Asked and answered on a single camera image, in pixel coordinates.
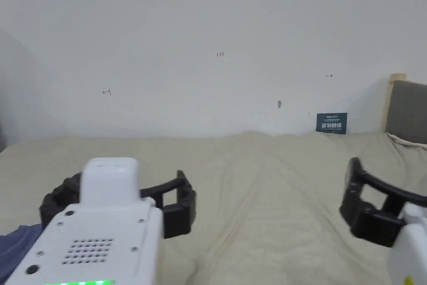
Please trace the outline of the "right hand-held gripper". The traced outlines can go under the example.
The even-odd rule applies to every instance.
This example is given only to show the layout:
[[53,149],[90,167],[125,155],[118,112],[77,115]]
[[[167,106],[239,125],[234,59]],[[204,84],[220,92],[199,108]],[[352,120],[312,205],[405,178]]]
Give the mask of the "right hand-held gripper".
[[[366,185],[386,195],[381,209],[361,198]],[[339,212],[353,236],[391,248],[388,273],[392,285],[427,283],[426,205],[426,196],[390,185],[368,173],[359,158],[350,159]]]

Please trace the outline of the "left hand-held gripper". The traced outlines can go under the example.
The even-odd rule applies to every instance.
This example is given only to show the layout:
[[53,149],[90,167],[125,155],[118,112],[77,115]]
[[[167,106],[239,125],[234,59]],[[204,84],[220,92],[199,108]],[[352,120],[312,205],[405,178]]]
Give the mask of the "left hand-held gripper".
[[[154,285],[161,239],[191,232],[197,193],[181,170],[141,189],[133,158],[95,158],[40,205],[43,230],[9,285]],[[176,202],[164,194],[176,190]]]

